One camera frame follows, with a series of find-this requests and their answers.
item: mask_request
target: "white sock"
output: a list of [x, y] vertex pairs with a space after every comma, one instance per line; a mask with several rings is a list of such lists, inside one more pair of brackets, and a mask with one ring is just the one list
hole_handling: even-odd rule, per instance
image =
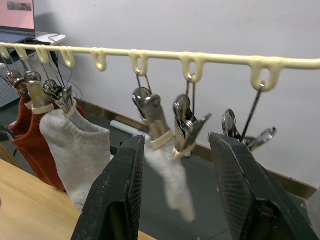
[[161, 176], [167, 203], [173, 210], [179, 210], [187, 222], [196, 216], [190, 193], [187, 174], [180, 160], [174, 160], [174, 139], [164, 146], [154, 149], [150, 138], [146, 136], [144, 156], [148, 164]]
[[61, 109], [46, 114], [40, 131], [48, 143], [59, 177], [81, 212], [90, 188], [110, 162], [110, 131], [74, 111], [72, 121]]

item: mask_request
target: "red sock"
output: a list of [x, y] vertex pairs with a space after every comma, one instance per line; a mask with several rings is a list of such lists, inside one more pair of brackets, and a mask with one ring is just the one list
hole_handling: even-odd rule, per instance
[[[76, 109], [84, 118], [87, 118], [80, 106], [77, 106]], [[8, 128], [16, 135], [12, 143], [20, 150], [35, 175], [44, 183], [64, 190], [65, 187], [59, 178], [55, 160], [39, 129], [40, 121], [44, 115], [32, 114], [32, 111], [25, 106], [25, 102], [21, 99], [18, 119]]]

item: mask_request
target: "floor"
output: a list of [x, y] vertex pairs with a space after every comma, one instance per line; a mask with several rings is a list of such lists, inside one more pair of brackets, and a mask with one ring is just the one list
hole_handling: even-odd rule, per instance
[[[0, 108], [0, 125], [13, 123], [18, 115], [18, 101]], [[110, 129], [110, 144], [119, 147], [131, 135], [113, 128], [110, 122], [101, 117], [88, 115], [90, 122]], [[15, 147], [7, 142], [12, 151]], [[23, 169], [34, 174], [20, 152], [17, 160]], [[168, 208], [161, 178], [147, 164], [144, 164], [140, 230], [159, 240], [231, 240], [228, 223], [224, 214], [220, 196], [217, 192], [215, 166], [202, 158], [192, 156], [182, 160], [188, 183], [192, 192], [196, 219], [186, 223], [176, 211]], [[302, 215], [309, 221], [306, 201], [291, 196]]]

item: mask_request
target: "gray sock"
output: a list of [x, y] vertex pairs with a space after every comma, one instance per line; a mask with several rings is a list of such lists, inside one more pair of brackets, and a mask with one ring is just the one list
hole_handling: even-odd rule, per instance
[[78, 111], [71, 121], [61, 109], [42, 118], [40, 131], [69, 197], [81, 211], [92, 184], [111, 160], [110, 131], [90, 123]]

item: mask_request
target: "white wall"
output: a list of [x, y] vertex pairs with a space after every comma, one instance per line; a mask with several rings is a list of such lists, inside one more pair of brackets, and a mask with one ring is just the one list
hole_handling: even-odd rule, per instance
[[[317, 0], [35, 0], [37, 30], [67, 35], [65, 45], [289, 58], [320, 57], [319, 9]], [[131, 100], [137, 81], [130, 59], [108, 57], [107, 64], [101, 73], [90, 56], [76, 56], [72, 80], [84, 100], [139, 120]], [[213, 114], [198, 138], [208, 146], [208, 132], [222, 133], [221, 116], [228, 108], [243, 131], [256, 92], [247, 66], [208, 63], [204, 71], [196, 116]], [[148, 76], [173, 128], [172, 103], [186, 84], [181, 63], [152, 59]], [[320, 186], [319, 90], [319, 71], [284, 70], [276, 89], [262, 95], [248, 130], [258, 135], [277, 127], [277, 136], [254, 156], [267, 169], [315, 187]]]

